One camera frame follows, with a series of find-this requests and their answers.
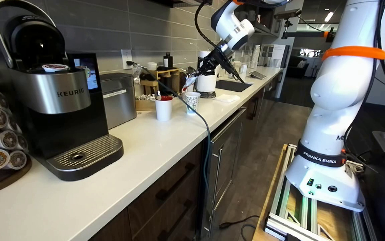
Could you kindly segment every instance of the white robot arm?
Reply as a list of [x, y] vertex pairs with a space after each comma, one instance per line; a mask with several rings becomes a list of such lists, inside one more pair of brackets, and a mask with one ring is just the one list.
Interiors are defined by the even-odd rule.
[[212, 17], [212, 26], [221, 37], [216, 48], [201, 60], [198, 71], [194, 73], [189, 84], [193, 84], [200, 75], [212, 72], [221, 64], [229, 73], [244, 81], [239, 72], [231, 64], [229, 56], [233, 51], [243, 48], [249, 37], [255, 33], [253, 24], [244, 18], [240, 21], [235, 10], [244, 4], [252, 5], [277, 5], [288, 2], [288, 0], [229, 0]]
[[[240, 21], [235, 16], [235, 9], [241, 4], [263, 2], [288, 1], [231, 0], [215, 13], [212, 26], [223, 37], [217, 45], [224, 48], [220, 52], [241, 48], [255, 32], [248, 20]], [[376, 29], [382, 29], [380, 48], [376, 48]], [[216, 49], [205, 59], [200, 71], [217, 67], [220, 55], [216, 55]], [[311, 95], [316, 105], [296, 158], [287, 171], [289, 182], [305, 197], [355, 211], [366, 207], [359, 180], [343, 158], [344, 135], [366, 99], [372, 73], [378, 68], [375, 59], [383, 59], [384, 51], [385, 0], [350, 0], [332, 49], [327, 51], [333, 55], [324, 61], [312, 87]]]

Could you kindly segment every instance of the cabinet handle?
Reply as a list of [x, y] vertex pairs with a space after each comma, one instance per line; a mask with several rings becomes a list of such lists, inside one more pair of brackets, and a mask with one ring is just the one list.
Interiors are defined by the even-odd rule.
[[251, 112], [248, 115], [248, 119], [255, 119], [256, 118], [257, 111], [259, 111], [259, 100], [260, 99], [257, 99], [257, 97], [252, 100], [253, 101], [253, 107], [252, 107], [252, 110], [251, 110]]
[[157, 191], [156, 198], [158, 201], [164, 202], [168, 197], [170, 197], [172, 193], [174, 193], [177, 190], [177, 187], [184, 182], [184, 179], [186, 179], [190, 175], [190, 172], [196, 168], [196, 164], [188, 163], [188, 164], [185, 164], [185, 168], [186, 168], [185, 174], [169, 190], [162, 189], [162, 190]]
[[170, 238], [172, 233], [176, 230], [177, 225], [181, 222], [181, 219], [185, 218], [185, 215], [189, 213], [190, 207], [193, 206], [193, 201], [192, 199], [186, 199], [184, 202], [184, 211], [181, 213], [180, 218], [177, 219], [176, 225], [168, 231], [168, 230], [162, 230], [161, 234], [158, 235], [158, 241], [166, 241], [168, 238]]

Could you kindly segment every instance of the sink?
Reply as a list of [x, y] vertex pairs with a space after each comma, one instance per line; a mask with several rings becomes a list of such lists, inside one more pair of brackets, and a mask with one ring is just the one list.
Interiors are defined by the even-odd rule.
[[233, 81], [233, 80], [219, 80], [217, 81], [217, 88], [223, 88], [223, 89], [229, 89], [229, 91], [236, 91], [236, 92], [243, 92], [244, 89], [247, 89], [249, 85], [249, 83], [240, 83], [240, 81]]

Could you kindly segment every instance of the ceiling light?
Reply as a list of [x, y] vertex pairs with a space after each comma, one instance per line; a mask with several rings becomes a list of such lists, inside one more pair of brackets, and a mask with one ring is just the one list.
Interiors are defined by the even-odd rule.
[[325, 21], [329, 21], [333, 14], [335, 14], [335, 12], [328, 12]]

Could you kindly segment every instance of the paper cup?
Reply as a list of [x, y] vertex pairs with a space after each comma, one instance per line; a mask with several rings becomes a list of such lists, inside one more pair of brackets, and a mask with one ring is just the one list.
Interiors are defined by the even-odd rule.
[[[194, 110], [198, 107], [198, 99], [201, 97], [200, 92], [182, 92], [182, 99]], [[196, 115], [196, 112], [186, 105], [188, 115]]]
[[197, 79], [196, 88], [200, 92], [216, 92], [217, 75], [201, 75]]
[[157, 63], [156, 61], [149, 61], [148, 63], [148, 69], [157, 71]]
[[172, 116], [172, 97], [156, 100], [156, 115], [160, 122], [168, 122]]

